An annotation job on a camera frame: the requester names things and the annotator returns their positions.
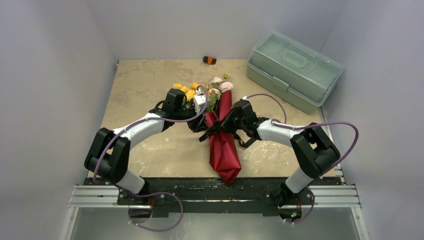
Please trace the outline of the dark red wrapping paper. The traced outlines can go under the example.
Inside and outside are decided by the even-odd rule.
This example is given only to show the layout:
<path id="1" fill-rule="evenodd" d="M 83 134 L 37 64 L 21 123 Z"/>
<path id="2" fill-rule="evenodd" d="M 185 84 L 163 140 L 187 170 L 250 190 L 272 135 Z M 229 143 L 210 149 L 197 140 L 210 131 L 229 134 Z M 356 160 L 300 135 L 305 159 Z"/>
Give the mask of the dark red wrapping paper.
<path id="1" fill-rule="evenodd" d="M 208 112 L 205 123 L 212 127 L 216 121 L 222 121 L 230 113 L 233 106 L 232 92 L 224 92 L 219 100 L 218 109 L 213 113 Z M 242 166 L 237 153 L 234 135 L 219 130 L 210 135 L 209 139 L 209 164 L 218 173 L 225 185 L 231 185 L 240 173 Z"/>

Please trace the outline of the peach fake rose stem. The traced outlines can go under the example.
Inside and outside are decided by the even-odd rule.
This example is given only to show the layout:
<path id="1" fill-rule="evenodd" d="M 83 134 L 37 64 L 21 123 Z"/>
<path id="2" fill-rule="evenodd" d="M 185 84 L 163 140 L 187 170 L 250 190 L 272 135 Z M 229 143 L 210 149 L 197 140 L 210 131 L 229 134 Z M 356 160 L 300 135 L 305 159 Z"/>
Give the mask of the peach fake rose stem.
<path id="1" fill-rule="evenodd" d="M 218 83 L 211 83 L 206 86 L 207 94 L 208 94 L 208 107 L 206 108 L 208 113 L 213 113 L 215 111 L 215 105 L 219 101 L 222 95 L 222 91 L 219 88 Z"/>

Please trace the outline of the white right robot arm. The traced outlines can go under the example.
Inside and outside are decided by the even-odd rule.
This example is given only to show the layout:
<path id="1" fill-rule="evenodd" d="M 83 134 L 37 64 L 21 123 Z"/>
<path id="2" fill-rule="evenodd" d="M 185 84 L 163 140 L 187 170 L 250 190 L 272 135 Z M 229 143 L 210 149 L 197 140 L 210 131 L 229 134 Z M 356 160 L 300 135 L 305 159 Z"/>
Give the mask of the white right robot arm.
<path id="1" fill-rule="evenodd" d="M 229 113 L 218 124 L 219 130 L 237 135 L 242 130 L 249 136 L 248 141 L 239 141 L 243 148 L 255 141 L 271 141 L 291 147 L 297 159 L 298 168 L 280 186 L 278 205 L 294 203 L 301 191 L 314 180 L 319 179 L 341 158 L 335 144 L 316 123 L 307 126 L 292 126 L 267 117 L 258 117 L 248 100 L 237 101 Z"/>

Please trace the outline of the yellow fake flower stem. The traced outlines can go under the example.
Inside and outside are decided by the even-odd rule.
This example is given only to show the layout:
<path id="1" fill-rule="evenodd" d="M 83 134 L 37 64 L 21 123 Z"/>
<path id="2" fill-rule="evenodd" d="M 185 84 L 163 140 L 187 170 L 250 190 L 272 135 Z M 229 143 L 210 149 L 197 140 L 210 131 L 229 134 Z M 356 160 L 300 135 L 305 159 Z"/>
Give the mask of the yellow fake flower stem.
<path id="1" fill-rule="evenodd" d="M 184 98 L 184 106 L 186 108 L 191 108 L 194 105 L 194 97 L 197 96 L 197 87 L 199 86 L 198 83 L 194 82 L 191 84 L 191 86 L 185 86 L 180 83 L 174 83 L 172 85 L 173 89 L 178 89 L 184 92 L 185 98 Z"/>

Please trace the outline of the pink fake rose stem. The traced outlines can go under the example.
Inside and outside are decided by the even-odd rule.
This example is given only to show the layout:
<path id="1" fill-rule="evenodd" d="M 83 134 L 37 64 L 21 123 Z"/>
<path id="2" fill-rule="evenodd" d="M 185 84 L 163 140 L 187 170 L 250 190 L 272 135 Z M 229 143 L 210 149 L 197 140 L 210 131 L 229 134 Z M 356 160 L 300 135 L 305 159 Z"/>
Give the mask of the pink fake rose stem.
<path id="1" fill-rule="evenodd" d="M 229 75 L 225 73 L 223 77 L 216 76 L 211 81 L 211 90 L 214 90 L 216 93 L 225 93 L 232 91 L 234 89 L 234 84 L 228 81 Z"/>

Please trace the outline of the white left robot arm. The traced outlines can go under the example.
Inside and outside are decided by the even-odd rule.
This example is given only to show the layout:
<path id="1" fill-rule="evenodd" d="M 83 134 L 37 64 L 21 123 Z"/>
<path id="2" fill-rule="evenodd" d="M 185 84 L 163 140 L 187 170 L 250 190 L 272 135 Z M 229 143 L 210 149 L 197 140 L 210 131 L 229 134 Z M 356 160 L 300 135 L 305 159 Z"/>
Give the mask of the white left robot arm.
<path id="1" fill-rule="evenodd" d="M 149 183 L 129 170 L 130 151 L 175 123 L 187 123 L 196 132 L 210 104 L 210 97 L 204 91 L 205 88 L 199 86 L 193 99 L 188 99 L 182 90 L 172 88 L 165 99 L 140 119 L 115 129 L 100 128 L 83 164 L 93 173 L 93 181 L 98 183 L 101 178 L 122 189 L 136 204 L 146 203 L 153 194 Z"/>

